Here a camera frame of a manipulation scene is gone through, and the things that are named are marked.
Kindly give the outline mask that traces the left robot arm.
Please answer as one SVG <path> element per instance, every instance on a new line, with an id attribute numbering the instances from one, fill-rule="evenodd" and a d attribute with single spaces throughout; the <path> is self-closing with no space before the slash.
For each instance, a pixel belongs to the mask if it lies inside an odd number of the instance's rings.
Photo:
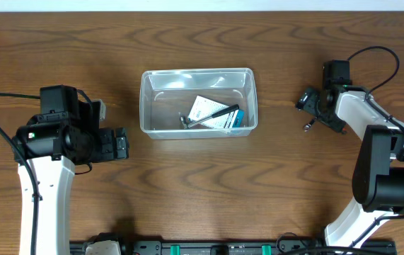
<path id="1" fill-rule="evenodd" d="M 72 86 L 41 88 L 40 113 L 13 137 L 22 195 L 20 254 L 69 254 L 76 166 L 129 156 L 126 130 L 100 127 L 105 104 L 84 95 Z"/>

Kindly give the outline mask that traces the silver ring spanner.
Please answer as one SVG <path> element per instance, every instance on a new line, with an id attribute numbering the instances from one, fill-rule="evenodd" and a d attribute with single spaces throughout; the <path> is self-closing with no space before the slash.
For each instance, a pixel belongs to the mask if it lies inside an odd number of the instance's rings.
<path id="1" fill-rule="evenodd" d="M 309 123 L 305 124 L 305 126 L 303 127 L 304 132 L 308 132 L 315 122 L 316 119 L 314 118 Z"/>

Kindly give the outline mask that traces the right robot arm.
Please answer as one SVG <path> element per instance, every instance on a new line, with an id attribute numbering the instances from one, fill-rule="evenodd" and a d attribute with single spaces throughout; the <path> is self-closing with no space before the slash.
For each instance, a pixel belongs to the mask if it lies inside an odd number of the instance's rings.
<path id="1" fill-rule="evenodd" d="M 404 219 L 404 123 L 377 104 L 370 91 L 352 83 L 349 61 L 325 62 L 323 88 L 307 88 L 296 108 L 313 116 L 305 131 L 316 122 L 338 133 L 350 127 L 362 141 L 353 197 L 325 227 L 325 244 L 358 249 L 382 224 Z"/>

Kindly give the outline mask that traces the black handled claw hammer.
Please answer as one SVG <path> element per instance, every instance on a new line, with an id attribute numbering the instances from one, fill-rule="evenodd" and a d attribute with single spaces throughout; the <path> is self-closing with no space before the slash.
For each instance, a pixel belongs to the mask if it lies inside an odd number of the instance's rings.
<path id="1" fill-rule="evenodd" d="M 204 118 L 202 118 L 200 120 L 197 120 L 197 121 L 194 121 L 194 122 L 191 122 L 191 123 L 186 121 L 185 116 L 181 116 L 180 117 L 180 124 L 182 125 L 183 129 L 190 129 L 190 128 L 193 128 L 196 125 L 202 124 L 203 122 L 205 122 L 207 120 L 211 120 L 213 118 L 218 118 L 220 116 L 223 116 L 223 115 L 232 113 L 234 111 L 237 111 L 238 109 L 239 109 L 238 104 L 233 105 L 233 106 L 229 106 L 228 108 L 219 110 L 219 111 L 217 111 L 217 112 L 215 112 L 215 113 L 213 113 L 211 115 L 208 115 L 207 117 L 204 117 Z"/>

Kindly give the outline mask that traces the clear plastic container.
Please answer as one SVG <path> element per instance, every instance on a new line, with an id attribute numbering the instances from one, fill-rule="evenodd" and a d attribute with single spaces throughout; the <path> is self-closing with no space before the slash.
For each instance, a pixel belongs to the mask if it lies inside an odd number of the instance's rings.
<path id="1" fill-rule="evenodd" d="M 142 74 L 140 128 L 150 138 L 244 137 L 258 126 L 251 69 L 171 69 Z"/>

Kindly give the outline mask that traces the white blue card package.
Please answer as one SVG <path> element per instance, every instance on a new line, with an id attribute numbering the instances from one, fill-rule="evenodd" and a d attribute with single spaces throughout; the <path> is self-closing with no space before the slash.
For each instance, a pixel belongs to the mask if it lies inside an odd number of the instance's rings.
<path id="1" fill-rule="evenodd" d="M 189 123 L 191 123 L 228 107 L 228 105 L 218 103 L 202 96 L 197 96 L 187 118 Z M 201 125 L 213 129 L 239 128 L 244 115 L 245 112 L 238 109 L 218 118 L 207 120 Z"/>

